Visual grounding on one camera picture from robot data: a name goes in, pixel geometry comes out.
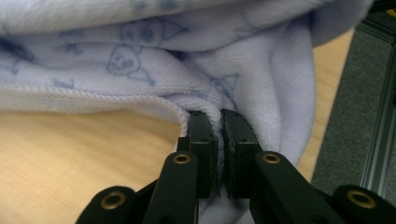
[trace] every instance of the fabric fold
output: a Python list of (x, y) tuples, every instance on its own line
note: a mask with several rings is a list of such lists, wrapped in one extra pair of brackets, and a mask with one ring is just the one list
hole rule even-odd
[[(371, 4), (6, 0), (0, 109), (133, 109), (180, 123), (180, 135), (188, 111), (203, 111), (220, 140), (220, 110), (232, 109), (247, 118), (264, 150), (296, 164), (315, 115), (312, 48), (359, 22)], [(201, 201), (202, 223), (251, 221), (246, 202), (222, 195)]]

